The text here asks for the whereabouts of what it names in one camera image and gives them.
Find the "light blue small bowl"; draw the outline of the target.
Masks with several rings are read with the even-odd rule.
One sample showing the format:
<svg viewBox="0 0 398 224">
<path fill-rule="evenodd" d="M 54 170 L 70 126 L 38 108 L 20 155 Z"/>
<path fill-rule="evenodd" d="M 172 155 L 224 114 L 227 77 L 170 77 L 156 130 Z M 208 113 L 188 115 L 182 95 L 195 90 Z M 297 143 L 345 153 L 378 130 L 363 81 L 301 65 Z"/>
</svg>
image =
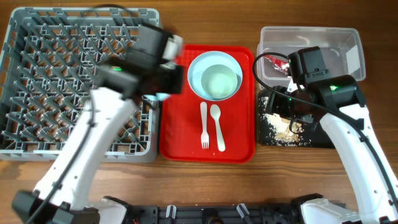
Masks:
<svg viewBox="0 0 398 224">
<path fill-rule="evenodd" d="M 164 101 L 170 97 L 167 93 L 156 93 L 155 95 L 145 95 L 148 100 L 152 101 Z"/>
</svg>

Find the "rice and peanut shell scraps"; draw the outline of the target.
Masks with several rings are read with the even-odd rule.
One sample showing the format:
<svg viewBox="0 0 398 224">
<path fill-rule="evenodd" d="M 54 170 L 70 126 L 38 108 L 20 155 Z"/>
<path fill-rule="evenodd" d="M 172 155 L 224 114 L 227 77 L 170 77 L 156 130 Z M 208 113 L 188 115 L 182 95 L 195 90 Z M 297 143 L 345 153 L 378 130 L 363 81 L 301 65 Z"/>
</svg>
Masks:
<svg viewBox="0 0 398 224">
<path fill-rule="evenodd" d="M 261 96 L 258 99 L 259 134 L 258 140 L 262 145 L 270 146 L 299 146 L 304 142 L 301 133 L 303 128 L 300 123 L 293 122 L 290 130 L 290 120 L 281 118 L 278 114 L 267 114 L 268 97 Z"/>
</svg>

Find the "red snack wrapper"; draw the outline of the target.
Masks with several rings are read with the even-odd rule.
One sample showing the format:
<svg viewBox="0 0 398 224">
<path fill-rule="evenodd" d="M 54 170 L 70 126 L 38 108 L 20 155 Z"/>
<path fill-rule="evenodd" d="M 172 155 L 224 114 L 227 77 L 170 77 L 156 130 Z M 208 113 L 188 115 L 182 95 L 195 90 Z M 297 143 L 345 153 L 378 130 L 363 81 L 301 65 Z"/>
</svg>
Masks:
<svg viewBox="0 0 398 224">
<path fill-rule="evenodd" d="M 272 55 L 266 55 L 265 58 L 270 61 L 275 70 L 284 73 L 285 75 L 289 74 L 289 63 L 285 62 L 281 59 L 278 59 Z"/>
</svg>

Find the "pale green bowl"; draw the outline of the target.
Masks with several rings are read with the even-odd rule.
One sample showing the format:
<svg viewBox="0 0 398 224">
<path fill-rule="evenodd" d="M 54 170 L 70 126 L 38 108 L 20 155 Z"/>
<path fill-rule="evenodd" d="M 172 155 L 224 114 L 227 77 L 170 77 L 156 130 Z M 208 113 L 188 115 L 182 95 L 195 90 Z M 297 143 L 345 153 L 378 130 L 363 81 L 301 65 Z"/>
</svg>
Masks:
<svg viewBox="0 0 398 224">
<path fill-rule="evenodd" d="M 201 76 L 201 87 L 206 97 L 213 101 L 234 95 L 238 83 L 237 74 L 226 65 L 212 65 Z"/>
</svg>

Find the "white plastic fork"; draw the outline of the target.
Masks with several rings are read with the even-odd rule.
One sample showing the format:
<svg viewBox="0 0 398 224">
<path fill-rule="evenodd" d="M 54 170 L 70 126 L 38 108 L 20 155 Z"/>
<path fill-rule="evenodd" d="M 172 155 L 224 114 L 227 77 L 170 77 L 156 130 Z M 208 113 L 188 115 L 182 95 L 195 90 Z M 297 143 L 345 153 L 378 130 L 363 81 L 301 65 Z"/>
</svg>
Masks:
<svg viewBox="0 0 398 224">
<path fill-rule="evenodd" d="M 210 139 L 207 131 L 207 103 L 205 101 L 200 103 L 200 113 L 202 123 L 201 146 L 203 149 L 208 149 Z"/>
</svg>

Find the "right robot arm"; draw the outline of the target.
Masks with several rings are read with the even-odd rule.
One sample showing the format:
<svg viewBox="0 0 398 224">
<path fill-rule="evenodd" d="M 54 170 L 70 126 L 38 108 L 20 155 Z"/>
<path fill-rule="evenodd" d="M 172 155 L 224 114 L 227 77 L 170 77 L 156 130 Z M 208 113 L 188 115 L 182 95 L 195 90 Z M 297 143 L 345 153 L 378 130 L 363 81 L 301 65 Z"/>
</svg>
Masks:
<svg viewBox="0 0 398 224">
<path fill-rule="evenodd" d="M 381 149 L 358 82 L 333 77 L 319 47 L 284 57 L 296 88 L 270 88 L 268 112 L 317 123 L 332 141 L 354 190 L 358 212 L 321 198 L 298 204 L 304 223 L 397 223 L 397 177 Z"/>
</svg>

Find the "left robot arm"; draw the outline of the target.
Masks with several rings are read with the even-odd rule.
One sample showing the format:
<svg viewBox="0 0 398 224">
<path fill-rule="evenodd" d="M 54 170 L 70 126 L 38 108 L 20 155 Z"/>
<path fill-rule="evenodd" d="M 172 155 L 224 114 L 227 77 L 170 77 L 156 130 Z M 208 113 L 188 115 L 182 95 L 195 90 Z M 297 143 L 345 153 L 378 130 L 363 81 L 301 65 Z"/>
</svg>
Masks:
<svg viewBox="0 0 398 224">
<path fill-rule="evenodd" d="M 95 87 L 57 159 L 34 190 L 19 190 L 12 209 L 24 223 L 127 223 L 132 206 L 114 197 L 91 203 L 88 194 L 105 152 L 146 95 L 180 93 L 176 58 L 183 39 L 143 23 L 124 58 L 98 64 Z"/>
</svg>

